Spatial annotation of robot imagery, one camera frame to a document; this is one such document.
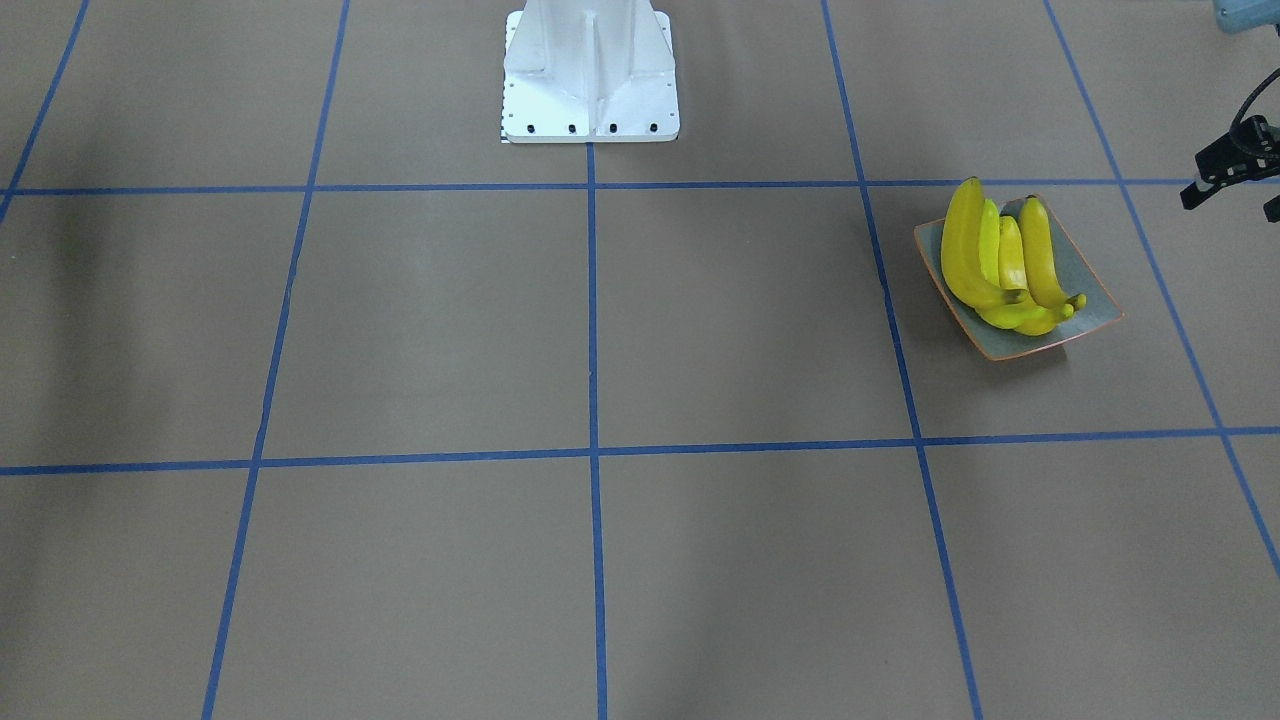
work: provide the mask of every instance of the bunch of bananas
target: bunch of bananas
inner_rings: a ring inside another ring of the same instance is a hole
[[[982,182],[960,183],[942,224],[942,277],[955,296],[988,324],[1042,336],[1084,307],[1068,296],[1053,268],[1048,211],[1034,195],[1015,220],[983,195]]]

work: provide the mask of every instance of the bowl of bananas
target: bowl of bananas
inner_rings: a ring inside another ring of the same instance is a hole
[[[1124,316],[1034,195],[997,205],[969,178],[915,242],[951,314],[988,360],[1056,347]]]

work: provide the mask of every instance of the white mounting plate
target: white mounting plate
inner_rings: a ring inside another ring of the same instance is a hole
[[[507,15],[508,50],[524,14],[524,10],[516,10]],[[654,10],[654,15],[667,50],[673,51],[671,18],[659,10]],[[595,128],[591,127],[590,102],[563,91],[554,82],[506,72],[502,142],[666,142],[680,135],[675,72],[631,76],[612,95],[599,99]]]

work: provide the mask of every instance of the light blue robot arm part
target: light blue robot arm part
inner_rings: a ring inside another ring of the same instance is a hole
[[[1222,32],[1280,24],[1280,0],[1213,0],[1213,10]]]

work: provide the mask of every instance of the white metal bracket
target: white metal bracket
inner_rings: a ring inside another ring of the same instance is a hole
[[[527,0],[507,17],[503,142],[680,133],[671,18],[649,0]]]

